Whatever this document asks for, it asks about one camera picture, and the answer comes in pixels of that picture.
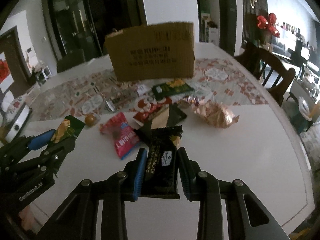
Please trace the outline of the black cracker snack packet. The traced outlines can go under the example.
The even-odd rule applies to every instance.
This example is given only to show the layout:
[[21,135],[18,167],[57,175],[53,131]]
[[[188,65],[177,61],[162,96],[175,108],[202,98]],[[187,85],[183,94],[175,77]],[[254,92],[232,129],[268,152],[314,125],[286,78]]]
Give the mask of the black cracker snack packet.
[[142,197],[180,199],[177,190],[177,152],[183,128],[181,125],[138,129],[136,134],[149,148],[142,179]]

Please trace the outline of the green nut snack packet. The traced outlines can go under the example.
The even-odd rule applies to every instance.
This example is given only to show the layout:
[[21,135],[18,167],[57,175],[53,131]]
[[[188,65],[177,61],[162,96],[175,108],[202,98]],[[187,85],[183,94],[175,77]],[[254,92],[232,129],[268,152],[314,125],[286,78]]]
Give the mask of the green nut snack packet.
[[84,122],[72,115],[68,115],[58,126],[50,141],[57,144],[66,138],[77,138],[84,129],[84,126]]

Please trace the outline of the pink red snack packet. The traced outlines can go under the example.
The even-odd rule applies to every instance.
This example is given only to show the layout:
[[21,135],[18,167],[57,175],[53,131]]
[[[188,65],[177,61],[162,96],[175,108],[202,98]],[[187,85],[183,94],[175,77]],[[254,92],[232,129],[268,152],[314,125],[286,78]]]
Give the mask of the pink red snack packet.
[[123,112],[101,124],[99,131],[101,134],[112,136],[116,154],[120,159],[124,159],[140,143],[139,137],[127,122]]

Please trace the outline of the golden crinkled snack bag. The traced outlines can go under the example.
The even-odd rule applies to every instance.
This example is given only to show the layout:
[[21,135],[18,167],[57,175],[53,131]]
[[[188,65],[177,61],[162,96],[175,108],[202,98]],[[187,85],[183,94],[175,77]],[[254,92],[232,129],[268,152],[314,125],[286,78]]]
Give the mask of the golden crinkled snack bag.
[[240,118],[240,115],[235,115],[225,105],[212,101],[193,105],[192,109],[197,116],[215,128],[229,128]]

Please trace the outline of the green cracker snack packet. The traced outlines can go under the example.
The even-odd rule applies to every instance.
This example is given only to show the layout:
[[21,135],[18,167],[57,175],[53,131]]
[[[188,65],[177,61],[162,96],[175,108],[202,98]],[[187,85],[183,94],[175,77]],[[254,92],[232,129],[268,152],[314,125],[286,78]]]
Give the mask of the green cracker snack packet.
[[194,89],[182,79],[174,79],[172,81],[155,85],[151,90],[157,101],[169,96],[185,94],[194,91]]

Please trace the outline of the purple candy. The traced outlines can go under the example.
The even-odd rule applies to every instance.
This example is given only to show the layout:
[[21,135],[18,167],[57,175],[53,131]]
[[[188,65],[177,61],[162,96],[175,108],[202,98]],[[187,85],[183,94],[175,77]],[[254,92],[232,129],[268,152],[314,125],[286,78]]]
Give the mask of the purple candy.
[[192,96],[192,95],[183,97],[182,101],[189,106],[191,106],[191,105],[198,106],[199,105],[199,99],[196,96]]

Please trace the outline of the small orange round snack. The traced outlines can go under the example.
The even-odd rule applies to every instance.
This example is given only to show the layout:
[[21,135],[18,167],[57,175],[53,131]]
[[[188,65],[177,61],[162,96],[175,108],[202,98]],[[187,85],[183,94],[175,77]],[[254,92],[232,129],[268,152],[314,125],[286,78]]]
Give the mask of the small orange round snack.
[[87,127],[95,126],[100,121],[100,116],[96,113],[89,113],[85,116],[85,124]]

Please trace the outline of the patterned table runner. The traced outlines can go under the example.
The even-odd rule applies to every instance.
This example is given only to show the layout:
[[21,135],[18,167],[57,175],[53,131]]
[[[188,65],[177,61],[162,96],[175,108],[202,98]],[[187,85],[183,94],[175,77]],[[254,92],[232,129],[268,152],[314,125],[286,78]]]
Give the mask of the patterned table runner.
[[[88,113],[109,114],[105,110],[105,101],[126,98],[117,107],[124,112],[136,112],[135,100],[141,96],[154,96],[152,87],[167,80],[144,80],[119,82],[112,68],[107,64],[108,58],[94,60],[90,66],[97,64],[98,69],[87,73],[83,67],[76,67],[52,77],[40,89],[36,99],[31,104],[32,121],[48,121],[62,118],[66,115],[76,117]],[[194,76],[185,82],[194,91],[191,95],[200,100],[212,100],[227,106],[264,105],[267,100],[256,85],[232,61],[225,59],[197,59]],[[182,98],[182,95],[169,96],[172,103]]]

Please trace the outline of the black tan snack packet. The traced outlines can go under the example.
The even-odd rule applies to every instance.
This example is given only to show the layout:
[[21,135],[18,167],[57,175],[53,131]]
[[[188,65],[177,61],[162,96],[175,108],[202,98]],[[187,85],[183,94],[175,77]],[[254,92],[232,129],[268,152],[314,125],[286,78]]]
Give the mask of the black tan snack packet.
[[171,104],[162,108],[152,119],[145,122],[142,130],[165,128],[176,126],[187,118],[187,115],[178,107],[177,104]]

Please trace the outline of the small silver snack packet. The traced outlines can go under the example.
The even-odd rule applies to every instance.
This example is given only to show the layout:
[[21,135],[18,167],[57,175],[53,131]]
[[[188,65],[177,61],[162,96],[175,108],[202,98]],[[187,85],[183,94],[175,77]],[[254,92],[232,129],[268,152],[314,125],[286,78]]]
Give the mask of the small silver snack packet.
[[110,101],[110,100],[106,100],[105,101],[105,107],[104,108],[108,112],[112,112],[112,113],[116,112],[116,110],[117,110],[116,107],[114,106],[113,102]]

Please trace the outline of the red white snack packet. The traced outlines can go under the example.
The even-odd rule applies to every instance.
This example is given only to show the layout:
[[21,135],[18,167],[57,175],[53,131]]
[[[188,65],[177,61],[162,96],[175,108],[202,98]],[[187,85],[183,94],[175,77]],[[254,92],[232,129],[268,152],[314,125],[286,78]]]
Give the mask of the red white snack packet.
[[166,97],[157,101],[153,96],[145,95],[135,100],[134,110],[136,114],[133,119],[136,123],[142,126],[151,117],[157,114],[163,107],[172,103],[171,98]]

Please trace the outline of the dark upholstered chair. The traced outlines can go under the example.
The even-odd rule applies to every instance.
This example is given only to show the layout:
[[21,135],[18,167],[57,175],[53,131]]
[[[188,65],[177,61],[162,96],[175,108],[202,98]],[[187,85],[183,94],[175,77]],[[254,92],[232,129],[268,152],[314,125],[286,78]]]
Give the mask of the dark upholstered chair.
[[86,62],[84,50],[73,50],[57,62],[57,73],[69,70],[84,62]]

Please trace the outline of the brown cardboard box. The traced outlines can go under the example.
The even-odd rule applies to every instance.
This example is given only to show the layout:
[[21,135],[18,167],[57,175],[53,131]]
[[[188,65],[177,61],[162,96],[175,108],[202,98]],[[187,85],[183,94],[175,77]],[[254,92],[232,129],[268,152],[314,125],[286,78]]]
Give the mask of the brown cardboard box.
[[121,82],[193,77],[194,44],[191,22],[141,25],[105,37],[105,48]]

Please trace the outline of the dark wooden chair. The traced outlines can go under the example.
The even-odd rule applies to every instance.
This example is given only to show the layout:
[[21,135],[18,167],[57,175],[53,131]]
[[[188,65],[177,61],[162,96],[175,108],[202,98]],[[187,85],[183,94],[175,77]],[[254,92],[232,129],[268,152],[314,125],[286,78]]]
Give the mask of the dark wooden chair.
[[234,58],[257,80],[262,81],[264,87],[271,76],[275,75],[276,79],[266,90],[278,105],[282,105],[284,94],[296,75],[294,68],[286,69],[278,57],[263,48],[258,48],[252,42],[248,42],[244,52]]

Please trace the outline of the red ribbon bow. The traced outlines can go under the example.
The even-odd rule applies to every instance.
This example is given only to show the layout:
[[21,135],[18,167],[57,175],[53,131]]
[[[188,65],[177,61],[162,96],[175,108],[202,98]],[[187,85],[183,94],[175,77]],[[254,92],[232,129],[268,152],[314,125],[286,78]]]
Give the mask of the red ribbon bow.
[[280,37],[280,33],[276,28],[277,17],[274,13],[270,13],[268,18],[265,18],[263,15],[257,17],[257,27],[259,29],[268,30],[273,36]]

